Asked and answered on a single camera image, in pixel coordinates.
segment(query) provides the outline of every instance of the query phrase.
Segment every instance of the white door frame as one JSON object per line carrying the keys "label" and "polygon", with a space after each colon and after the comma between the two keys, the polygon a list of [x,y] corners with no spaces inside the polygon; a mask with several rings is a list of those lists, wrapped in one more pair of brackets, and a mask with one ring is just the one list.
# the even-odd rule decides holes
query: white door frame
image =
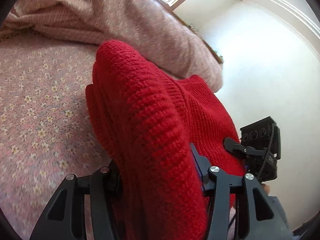
{"label": "white door frame", "polygon": [[299,35],[320,59],[320,26],[286,0],[243,0],[265,8]]}

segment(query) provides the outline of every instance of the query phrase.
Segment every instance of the metal pivot screw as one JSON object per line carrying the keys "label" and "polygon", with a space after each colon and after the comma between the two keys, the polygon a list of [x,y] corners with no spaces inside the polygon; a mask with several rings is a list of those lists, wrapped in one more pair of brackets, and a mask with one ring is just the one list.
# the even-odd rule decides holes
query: metal pivot screw
{"label": "metal pivot screw", "polygon": [[220,171],[220,169],[219,169],[219,167],[217,167],[217,166],[211,166],[211,167],[210,167],[210,171],[216,173],[216,172]]}
{"label": "metal pivot screw", "polygon": [[108,173],[109,171],[110,171],[109,167],[102,167],[102,168],[100,169],[100,172],[101,172],[101,173]]}
{"label": "metal pivot screw", "polygon": [[245,178],[248,179],[248,180],[253,180],[254,179],[254,176],[251,174],[251,173],[247,173],[245,175]]}
{"label": "metal pivot screw", "polygon": [[75,176],[73,174],[68,174],[66,176],[66,180],[73,180],[75,178]]}

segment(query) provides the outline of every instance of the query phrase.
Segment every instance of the small yellow flower pattern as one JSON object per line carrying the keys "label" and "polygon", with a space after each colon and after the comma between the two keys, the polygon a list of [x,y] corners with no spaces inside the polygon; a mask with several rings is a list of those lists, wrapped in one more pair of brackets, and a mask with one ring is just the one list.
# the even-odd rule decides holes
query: small yellow flower pattern
{"label": "small yellow flower pattern", "polygon": [[96,49],[32,34],[0,42],[0,203],[23,240],[67,174],[110,161],[86,108]]}

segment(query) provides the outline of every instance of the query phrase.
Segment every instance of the finger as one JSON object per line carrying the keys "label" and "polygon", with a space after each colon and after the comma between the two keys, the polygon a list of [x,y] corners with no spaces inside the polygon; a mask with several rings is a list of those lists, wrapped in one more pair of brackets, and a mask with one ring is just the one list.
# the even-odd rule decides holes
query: finger
{"label": "finger", "polygon": [[269,195],[270,193],[270,186],[266,185],[266,184],[262,184],[261,185],[262,188],[264,189],[264,191]]}

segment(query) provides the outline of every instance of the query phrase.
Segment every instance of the camera lens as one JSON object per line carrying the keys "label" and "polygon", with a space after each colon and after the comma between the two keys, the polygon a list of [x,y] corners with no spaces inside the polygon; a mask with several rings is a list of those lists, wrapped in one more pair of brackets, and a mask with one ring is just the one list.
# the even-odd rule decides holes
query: camera lens
{"label": "camera lens", "polygon": [[266,129],[262,128],[262,129],[260,130],[260,135],[261,135],[261,137],[265,136],[266,133],[267,133]]}
{"label": "camera lens", "polygon": [[247,134],[247,133],[245,133],[245,134],[243,135],[243,137],[242,137],[242,139],[241,139],[241,140],[246,141],[247,139],[248,139],[248,134]]}
{"label": "camera lens", "polygon": [[250,133],[251,140],[255,140],[257,137],[258,137],[258,131],[255,130]]}

